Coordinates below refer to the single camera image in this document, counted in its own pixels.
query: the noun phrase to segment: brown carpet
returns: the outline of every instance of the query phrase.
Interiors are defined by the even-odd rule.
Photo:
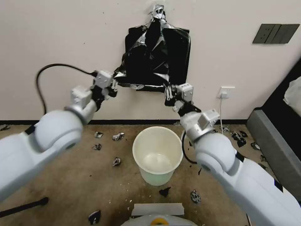
[[[28,126],[12,126],[8,131],[0,132],[0,138],[24,131]],[[219,183],[204,170],[198,175],[196,165],[183,158],[171,180],[163,186],[155,187],[142,179],[138,166],[132,156],[132,144],[137,134],[147,125],[89,125],[83,132],[82,141],[66,151],[32,182],[22,187],[4,202],[0,203],[0,211],[25,203],[49,197],[49,203],[43,207],[35,207],[0,218],[0,225],[89,225],[87,217],[95,210],[102,211],[99,225],[121,225],[131,216],[134,203],[181,202],[185,208],[185,218],[198,225],[206,226],[245,226],[246,215],[225,194]],[[165,126],[179,136],[181,126]],[[261,152],[254,150],[250,143],[254,142],[245,125],[230,125],[233,131],[243,130],[248,137],[247,144],[241,148],[229,137],[234,148],[241,154],[258,163]],[[100,139],[94,138],[94,132],[103,132]],[[125,137],[113,141],[112,135],[124,132]],[[92,146],[100,143],[102,149],[96,151]],[[193,159],[193,148],[186,144],[187,155]],[[122,163],[112,167],[114,158],[118,156]],[[159,190],[171,187],[169,195],[164,198]],[[196,189],[201,196],[201,203],[190,200],[190,192]]]

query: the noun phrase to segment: black stand leg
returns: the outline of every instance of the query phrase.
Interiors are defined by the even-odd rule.
[[[40,205],[44,206],[48,203],[48,200],[49,200],[49,198],[45,197],[45,198],[42,198],[41,200],[36,201],[36,202],[31,202],[31,203],[28,203],[28,204],[25,204],[25,205],[21,205],[19,207],[15,207],[15,208],[12,208],[12,209],[9,209],[9,210],[1,211],[0,212],[0,218],[11,215],[11,214],[14,214],[14,213],[17,213],[17,212],[21,212],[21,211],[26,210],[26,209],[30,209],[32,207],[36,207],[36,206],[40,206]]]

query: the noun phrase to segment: white plastic bag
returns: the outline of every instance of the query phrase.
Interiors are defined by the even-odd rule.
[[[301,116],[301,77],[289,83],[283,100]]]

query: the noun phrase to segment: white wall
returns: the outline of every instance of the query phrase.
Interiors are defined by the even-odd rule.
[[[0,120],[37,120],[42,106],[36,72],[63,62],[88,71],[113,71],[124,53],[129,27],[149,21],[152,0],[1,0]],[[261,106],[301,55],[301,28],[286,45],[252,45],[261,23],[300,23],[300,0],[166,0],[169,23],[190,29],[188,79],[194,102],[219,108],[222,85],[236,87],[223,118],[246,119]],[[69,103],[70,89],[92,79],[67,68],[43,73],[50,110]],[[94,119],[177,119],[164,95],[120,88]]]

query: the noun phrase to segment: yellow part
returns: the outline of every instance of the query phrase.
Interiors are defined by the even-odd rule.
[[[169,223],[164,218],[156,218],[150,225],[169,225]]]

